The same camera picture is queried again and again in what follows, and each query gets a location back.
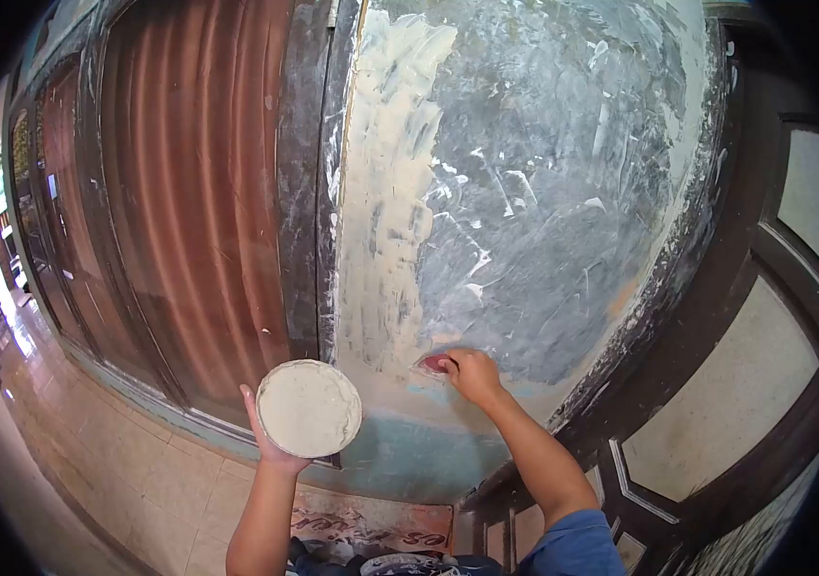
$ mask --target person's left hand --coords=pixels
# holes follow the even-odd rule
[[[246,384],[240,385],[240,392],[242,393],[243,403],[246,405],[246,414],[249,415],[250,428],[253,429],[253,434],[255,434],[255,443],[259,445],[259,465],[270,464],[279,470],[297,476],[301,470],[311,463],[311,460],[289,455],[269,440],[268,436],[265,435],[265,431],[259,425],[259,418],[255,414],[255,394]]]

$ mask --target person's right hand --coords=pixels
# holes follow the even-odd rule
[[[439,360],[438,365],[447,370],[451,385],[464,398],[482,408],[503,391],[499,369],[485,352],[472,348],[451,348],[445,353],[450,360]]]

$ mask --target red sanding block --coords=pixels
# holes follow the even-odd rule
[[[448,354],[435,354],[433,356],[427,356],[419,361],[420,368],[424,368],[430,372],[440,372],[441,374],[448,374],[448,371],[438,365],[438,362],[441,360],[451,360],[451,357]]]

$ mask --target shirt sleeve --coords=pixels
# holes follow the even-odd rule
[[[518,567],[522,576],[622,576],[624,565],[600,510],[580,510],[557,521]]]

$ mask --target brown curtain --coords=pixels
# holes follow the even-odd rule
[[[93,340],[106,360],[135,378],[156,385],[150,367],[122,324],[103,281],[83,212],[74,154],[74,119],[77,105],[78,60],[62,64],[40,100],[42,147],[45,157],[43,186],[49,229],[56,245],[56,261]]]
[[[138,2],[104,63],[104,175],[129,281],[193,406],[243,425],[238,386],[289,359],[275,179],[288,9]]]

